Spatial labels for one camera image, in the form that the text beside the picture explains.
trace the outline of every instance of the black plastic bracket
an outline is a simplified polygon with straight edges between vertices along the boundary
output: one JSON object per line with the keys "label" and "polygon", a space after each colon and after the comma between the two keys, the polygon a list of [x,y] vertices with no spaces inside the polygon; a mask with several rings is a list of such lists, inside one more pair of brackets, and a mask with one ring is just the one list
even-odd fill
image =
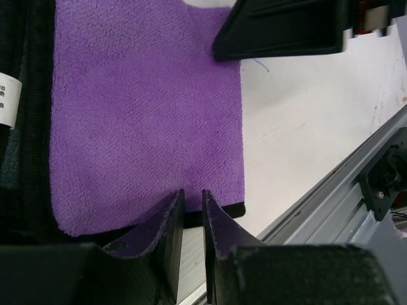
{"label": "black plastic bracket", "polygon": [[117,240],[0,247],[0,303],[175,305],[184,192]]}
{"label": "black plastic bracket", "polygon": [[400,128],[358,176],[364,202],[377,221],[383,220],[407,186],[407,128]]}
{"label": "black plastic bracket", "polygon": [[365,34],[368,12],[379,6],[387,12],[378,23],[385,36],[406,0],[237,0],[212,52],[218,61],[339,53],[343,31]]}
{"label": "black plastic bracket", "polygon": [[379,262],[353,245],[267,246],[203,192],[212,305],[399,304]]}

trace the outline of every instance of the towel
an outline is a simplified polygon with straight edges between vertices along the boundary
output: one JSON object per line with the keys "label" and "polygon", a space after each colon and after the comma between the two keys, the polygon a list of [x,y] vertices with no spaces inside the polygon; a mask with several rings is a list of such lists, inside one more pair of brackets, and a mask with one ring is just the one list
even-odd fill
{"label": "towel", "polygon": [[202,189],[242,204],[240,64],[210,52],[229,12],[56,0],[49,167],[60,230],[138,224],[177,189],[190,214]]}

